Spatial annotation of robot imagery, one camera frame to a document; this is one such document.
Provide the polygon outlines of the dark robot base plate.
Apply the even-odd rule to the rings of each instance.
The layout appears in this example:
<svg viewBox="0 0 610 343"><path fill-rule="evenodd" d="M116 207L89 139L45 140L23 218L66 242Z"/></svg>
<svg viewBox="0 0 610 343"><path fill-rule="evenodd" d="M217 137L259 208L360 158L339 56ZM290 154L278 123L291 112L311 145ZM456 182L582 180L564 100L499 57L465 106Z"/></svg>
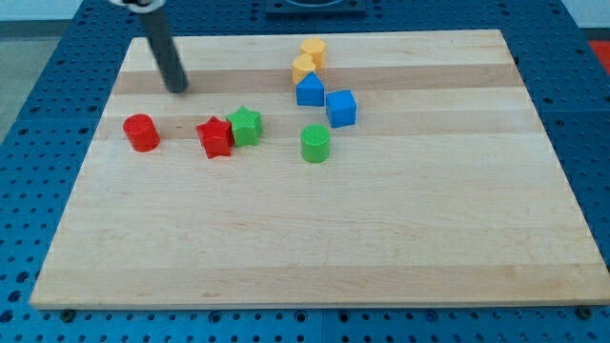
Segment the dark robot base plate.
<svg viewBox="0 0 610 343"><path fill-rule="evenodd" d="M364 0L265 0L267 17L318 14L365 14Z"/></svg>

